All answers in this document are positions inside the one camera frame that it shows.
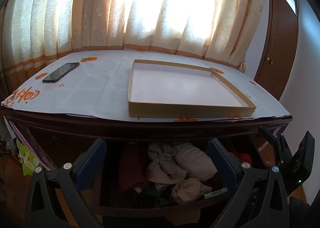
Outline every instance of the smartphone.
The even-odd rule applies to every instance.
[[[42,82],[43,83],[55,83],[58,82],[62,77],[64,77],[66,74],[68,74],[71,70],[75,69],[77,66],[79,66],[79,62],[72,62],[72,63],[66,63],[60,68],[56,69],[54,72],[52,72],[50,75],[46,76]]]

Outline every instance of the wooden door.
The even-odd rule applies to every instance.
[[[298,42],[298,16],[286,0],[270,0],[269,25],[255,81],[280,99],[289,79]]]

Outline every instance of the white paper tablecloth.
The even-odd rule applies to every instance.
[[[251,117],[282,117],[290,113],[260,85],[245,74],[224,65],[205,60],[168,55],[154,52],[138,51],[85,51],[69,54],[23,83],[11,96],[1,104],[17,110],[59,113],[98,118],[142,121],[207,121],[239,120],[242,118],[136,118],[128,115],[128,83],[134,59],[153,59],[184,63],[196,66],[213,67],[224,72],[223,76],[247,95],[257,106]],[[68,62],[80,62],[80,65],[65,75],[57,83],[43,83],[45,75]]]

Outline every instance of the drawer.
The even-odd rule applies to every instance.
[[[239,136],[231,139],[221,139],[221,143],[227,148],[232,144],[236,151],[245,152],[251,156],[252,165],[255,168],[265,169],[262,158],[252,145],[247,136]],[[205,151],[207,140],[194,143],[194,145]],[[92,210],[95,214],[113,217],[160,217],[167,212],[204,209],[213,205],[222,205],[223,209],[230,192],[226,192],[209,199],[202,197],[198,201],[190,202],[185,205],[172,205],[168,207],[155,208],[153,197],[147,194],[132,197],[118,190],[118,162],[120,151],[123,145],[119,143],[108,143],[107,155],[103,166],[101,166],[95,177]]]
[[[79,138],[66,134],[55,134],[54,132],[43,131],[36,128],[28,128],[53,163],[62,167],[65,163],[73,163],[77,157],[86,152],[94,138]]]

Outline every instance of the curtain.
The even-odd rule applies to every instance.
[[[237,68],[263,4],[264,0],[8,0],[0,11],[0,72],[7,83],[1,88],[13,91],[56,59],[83,50],[155,51]]]

